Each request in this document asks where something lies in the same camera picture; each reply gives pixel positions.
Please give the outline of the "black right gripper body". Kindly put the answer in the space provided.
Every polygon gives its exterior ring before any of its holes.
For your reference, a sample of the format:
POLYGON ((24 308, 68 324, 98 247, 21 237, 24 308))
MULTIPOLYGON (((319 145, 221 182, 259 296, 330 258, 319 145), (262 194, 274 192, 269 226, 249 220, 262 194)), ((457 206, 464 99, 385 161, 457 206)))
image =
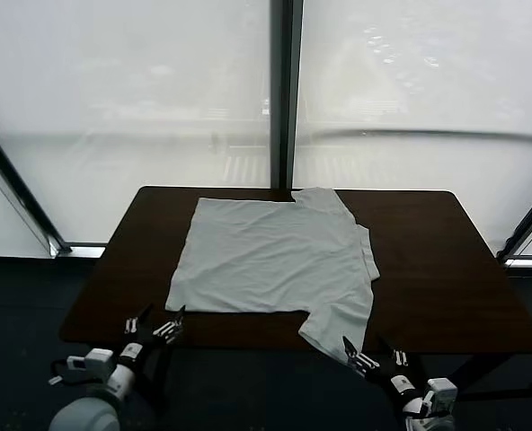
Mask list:
POLYGON ((422 397, 420 373, 410 365, 398 365, 388 359, 366 371, 365 379, 380 387, 392 402, 410 402, 422 397))

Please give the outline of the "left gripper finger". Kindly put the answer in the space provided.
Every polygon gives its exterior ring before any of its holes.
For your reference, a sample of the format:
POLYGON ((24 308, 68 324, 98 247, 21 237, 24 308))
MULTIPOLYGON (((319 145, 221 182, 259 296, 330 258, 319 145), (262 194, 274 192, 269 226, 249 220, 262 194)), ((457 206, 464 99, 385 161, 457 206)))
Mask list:
POLYGON ((146 321, 153 308, 152 304, 146 305, 136 316, 128 317, 124 322, 124 334, 136 334, 138 327, 146 321))
POLYGON ((171 320, 154 330, 152 335, 155 341, 172 344, 182 334, 184 312, 183 305, 171 320))

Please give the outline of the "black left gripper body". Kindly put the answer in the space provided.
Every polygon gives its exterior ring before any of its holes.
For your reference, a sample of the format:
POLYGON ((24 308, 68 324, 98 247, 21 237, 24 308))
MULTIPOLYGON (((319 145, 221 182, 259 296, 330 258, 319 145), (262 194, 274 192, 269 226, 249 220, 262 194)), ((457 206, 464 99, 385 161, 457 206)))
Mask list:
POLYGON ((154 335, 153 331, 137 332, 123 343, 118 363, 123 365, 142 365, 157 348, 169 346, 177 339, 177 329, 163 335, 154 335))

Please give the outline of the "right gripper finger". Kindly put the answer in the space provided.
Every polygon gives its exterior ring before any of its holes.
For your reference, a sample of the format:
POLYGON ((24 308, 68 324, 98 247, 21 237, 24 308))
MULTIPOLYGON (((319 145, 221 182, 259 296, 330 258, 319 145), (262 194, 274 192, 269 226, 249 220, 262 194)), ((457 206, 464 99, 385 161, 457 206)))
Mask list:
POLYGON ((346 336, 342 337, 342 342, 347 356, 347 364, 356 373, 366 375, 379 370, 379 363, 362 352, 359 352, 346 336))
POLYGON ((381 347, 379 364, 382 366, 407 366, 407 355, 401 349, 394 347, 387 338, 377 334, 377 341, 381 347))

